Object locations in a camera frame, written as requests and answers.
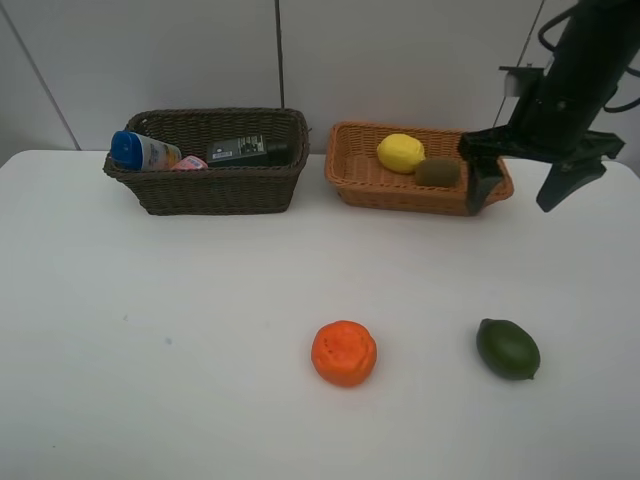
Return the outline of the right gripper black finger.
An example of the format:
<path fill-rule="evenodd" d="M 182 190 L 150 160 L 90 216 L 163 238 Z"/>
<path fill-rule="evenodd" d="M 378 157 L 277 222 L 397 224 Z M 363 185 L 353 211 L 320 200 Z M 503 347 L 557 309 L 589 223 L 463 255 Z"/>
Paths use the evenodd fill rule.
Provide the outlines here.
<path fill-rule="evenodd" d="M 477 215 L 504 175 L 497 156 L 474 156 L 467 160 L 468 180 L 466 206 L 471 216 Z"/>
<path fill-rule="evenodd" d="M 605 172 L 606 167 L 599 159 L 553 164 L 536 202 L 544 212 L 550 212 L 580 188 L 600 179 Z"/>

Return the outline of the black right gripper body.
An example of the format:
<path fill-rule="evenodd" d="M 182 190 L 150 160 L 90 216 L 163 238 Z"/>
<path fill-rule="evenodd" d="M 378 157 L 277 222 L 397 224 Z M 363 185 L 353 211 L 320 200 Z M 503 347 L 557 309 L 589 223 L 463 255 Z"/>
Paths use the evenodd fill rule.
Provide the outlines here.
<path fill-rule="evenodd" d="M 593 87 L 586 80 L 559 87 L 544 74 L 517 98 L 506 124 L 463 134 L 458 152 L 465 161 L 474 156 L 512 156 L 549 164 L 614 159 L 625 142 L 590 126 L 615 91 L 614 86 Z"/>

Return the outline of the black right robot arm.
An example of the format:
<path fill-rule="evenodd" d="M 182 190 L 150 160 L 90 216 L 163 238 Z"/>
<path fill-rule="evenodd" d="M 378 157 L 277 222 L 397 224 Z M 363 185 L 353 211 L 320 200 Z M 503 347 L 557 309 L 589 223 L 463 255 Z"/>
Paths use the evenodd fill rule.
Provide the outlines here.
<path fill-rule="evenodd" d="M 466 207 L 479 213 L 503 180 L 503 156 L 550 165 L 536 202 L 549 212 L 568 196 L 601 178 L 604 157 L 614 159 L 623 141 L 590 126 L 617 91 L 639 51 L 636 1 L 579 1 L 543 25 L 538 40 L 566 26 L 548 68 L 506 68 L 505 92 L 518 102 L 502 126 L 467 132 L 458 152 L 467 164 Z"/>

